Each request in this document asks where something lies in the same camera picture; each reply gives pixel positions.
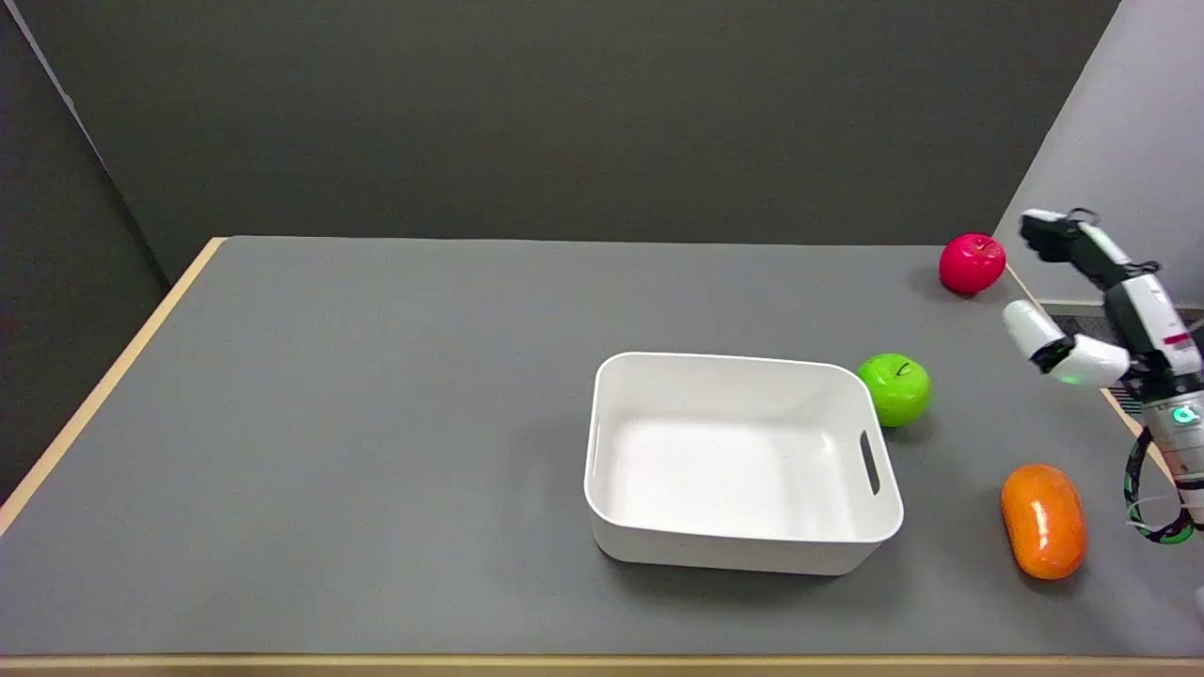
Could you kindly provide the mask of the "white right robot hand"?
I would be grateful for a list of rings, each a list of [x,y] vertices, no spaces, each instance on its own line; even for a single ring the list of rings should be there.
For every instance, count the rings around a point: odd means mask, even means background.
[[[1098,226],[1098,214],[1029,208],[1020,235],[1041,261],[1069,264],[1102,295],[1115,342],[1070,335],[1031,301],[1002,317],[1019,351],[1067,385],[1125,385],[1140,402],[1202,390],[1202,352],[1165,294],[1158,261],[1134,261]]]

